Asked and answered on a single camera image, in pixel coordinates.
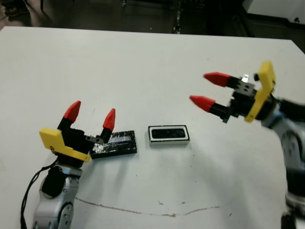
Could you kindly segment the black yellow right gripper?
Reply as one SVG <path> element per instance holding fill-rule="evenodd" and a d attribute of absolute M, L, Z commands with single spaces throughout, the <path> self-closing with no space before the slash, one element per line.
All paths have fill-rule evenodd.
<path fill-rule="evenodd" d="M 230 116 L 243 116 L 244 120 L 251 123 L 254 120 L 264 120 L 275 106 L 275 99 L 271 94 L 275 87 L 275 72 L 271 61 L 262 63 L 256 74 L 261 83 L 261 88 L 256 90 L 254 84 L 240 82 L 240 78 L 233 77 L 224 73 L 212 72 L 205 73 L 203 77 L 211 83 L 235 89 L 231 105 L 224 106 L 215 100 L 198 95 L 190 95 L 190 100 L 199 108 L 207 113 L 211 113 L 227 123 Z"/>

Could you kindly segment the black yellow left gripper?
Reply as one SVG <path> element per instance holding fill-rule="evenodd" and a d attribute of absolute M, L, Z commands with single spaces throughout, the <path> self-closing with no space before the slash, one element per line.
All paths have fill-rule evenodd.
<path fill-rule="evenodd" d="M 71 129 L 70 126 L 75 122 L 80 106 L 81 101 L 70 105 L 57 129 L 45 127 L 39 131 L 44 147 L 54 153 L 60 163 L 72 167 L 81 167 L 84 162 L 89 162 L 95 145 L 108 143 L 115 126 L 116 110 L 113 108 L 104 120 L 100 136 L 87 136 L 81 130 Z"/>

